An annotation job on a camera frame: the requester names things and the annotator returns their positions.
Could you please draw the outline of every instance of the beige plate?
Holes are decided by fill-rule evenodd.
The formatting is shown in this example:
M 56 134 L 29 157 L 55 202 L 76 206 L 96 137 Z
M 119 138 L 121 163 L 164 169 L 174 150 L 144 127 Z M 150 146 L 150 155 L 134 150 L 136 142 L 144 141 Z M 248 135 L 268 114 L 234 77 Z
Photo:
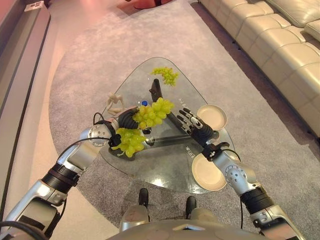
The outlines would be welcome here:
M 226 113 L 216 105 L 203 105 L 196 112 L 196 115 L 213 130 L 223 129 L 227 124 Z
M 218 191 L 227 184 L 221 171 L 213 162 L 208 161 L 202 153 L 193 159 L 192 174 L 196 182 L 209 191 Z

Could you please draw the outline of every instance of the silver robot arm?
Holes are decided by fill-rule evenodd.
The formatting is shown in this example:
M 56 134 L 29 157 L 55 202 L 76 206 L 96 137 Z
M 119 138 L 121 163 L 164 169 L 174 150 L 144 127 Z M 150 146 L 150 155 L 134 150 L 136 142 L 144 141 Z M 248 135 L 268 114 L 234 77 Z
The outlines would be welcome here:
M 182 129 L 203 147 L 202 154 L 224 174 L 228 184 L 245 204 L 254 226 L 260 228 L 260 233 L 270 239 L 305 240 L 281 207 L 268 197 L 252 168 L 243 164 L 235 151 L 226 148 L 229 147 L 227 142 L 213 144 L 219 133 L 188 108 L 179 113 L 183 115 L 177 116 L 182 122 Z
M 5 222 L 34 226 L 36 231 L 40 230 L 39 234 L 42 234 L 42 238 L 39 239 L 50 238 L 62 217 L 57 207 L 66 203 L 68 191 L 77 185 L 79 177 L 96 159 L 100 149 L 106 143 L 111 147 L 121 143 L 120 136 L 116 134 L 118 128 L 138 128 L 138 123 L 132 120 L 132 115 L 136 112 L 137 107 L 128 108 L 113 118 L 100 120 L 91 128 L 84 130 L 80 140 L 62 152 L 48 173 L 37 180 L 11 210 Z M 0 235 L 0 240 L 11 237 L 34 239 L 17 228 L 12 227 L 7 230 Z

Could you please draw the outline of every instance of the glass table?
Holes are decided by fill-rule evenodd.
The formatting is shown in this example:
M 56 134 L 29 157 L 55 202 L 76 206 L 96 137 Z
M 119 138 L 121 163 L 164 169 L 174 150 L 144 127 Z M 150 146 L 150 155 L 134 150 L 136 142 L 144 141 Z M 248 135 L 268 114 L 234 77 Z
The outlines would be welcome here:
M 174 73 L 179 73 L 176 86 L 165 85 L 160 75 L 151 75 L 154 68 L 169 67 Z M 162 57 L 153 57 L 140 64 L 121 84 L 116 94 L 122 95 L 125 107 L 140 106 L 142 101 L 152 104 L 149 90 L 154 79 L 159 79 L 164 99 L 174 103 L 171 111 L 175 116 L 179 109 L 188 107 L 194 113 L 207 102 L 187 77 L 171 61 Z M 105 110 L 103 117 L 111 115 Z M 217 142 L 228 142 L 234 149 L 233 142 L 226 129 L 219 130 Z M 150 134 L 145 134 L 146 142 L 154 140 L 154 145 L 144 143 L 145 148 L 136 152 L 133 157 L 118 156 L 116 150 L 109 146 L 101 149 L 103 159 L 117 170 L 147 183 L 168 188 L 177 192 L 203 194 L 209 193 L 199 186 L 192 174 L 192 162 L 203 148 L 190 138 L 181 128 L 178 128 L 167 117 L 162 125 L 152 128 Z

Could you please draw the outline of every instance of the green grape bunch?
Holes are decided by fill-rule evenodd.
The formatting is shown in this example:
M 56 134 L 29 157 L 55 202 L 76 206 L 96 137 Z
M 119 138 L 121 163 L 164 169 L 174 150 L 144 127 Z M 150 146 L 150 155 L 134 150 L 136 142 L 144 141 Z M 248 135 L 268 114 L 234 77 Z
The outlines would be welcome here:
M 134 153 L 145 148 L 142 142 L 146 138 L 141 135 L 139 129 L 118 128 L 116 133 L 121 136 L 121 143 L 118 146 L 113 146 L 112 150 L 121 149 L 122 155 L 125 154 L 128 158 L 131 158 Z
M 139 123 L 140 129 L 160 125 L 167 114 L 174 108 L 174 104 L 167 99 L 159 97 L 151 106 L 141 106 L 139 111 L 133 115 L 132 119 Z
M 151 74 L 161 74 L 163 77 L 164 84 L 170 85 L 171 87 L 174 87 L 176 85 L 176 80 L 179 76 L 179 73 L 174 73 L 172 68 L 166 66 L 154 68 Z

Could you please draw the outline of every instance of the gray rug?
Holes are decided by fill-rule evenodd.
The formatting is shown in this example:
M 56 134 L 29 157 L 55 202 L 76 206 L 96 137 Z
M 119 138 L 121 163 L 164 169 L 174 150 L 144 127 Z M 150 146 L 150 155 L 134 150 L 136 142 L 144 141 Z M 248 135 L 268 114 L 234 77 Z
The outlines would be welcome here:
M 74 41 L 51 87 L 49 120 L 57 152 L 92 125 L 92 116 L 104 108 L 107 93 L 115 92 L 136 66 L 151 57 L 164 57 L 181 69 L 208 103 L 225 110 L 226 129 L 243 162 L 255 170 L 269 196 L 306 238 L 319 239 L 318 159 L 288 131 L 191 7 L 192 2 L 175 0 L 131 15 L 113 6 L 99 24 Z M 142 187 L 149 189 L 152 220 L 182 218 L 190 195 L 134 180 L 102 157 L 77 187 L 116 226 L 127 207 L 137 203 Z M 229 186 L 195 197 L 222 223 L 240 226 L 239 198 Z M 257 232 L 246 210 L 244 228 Z

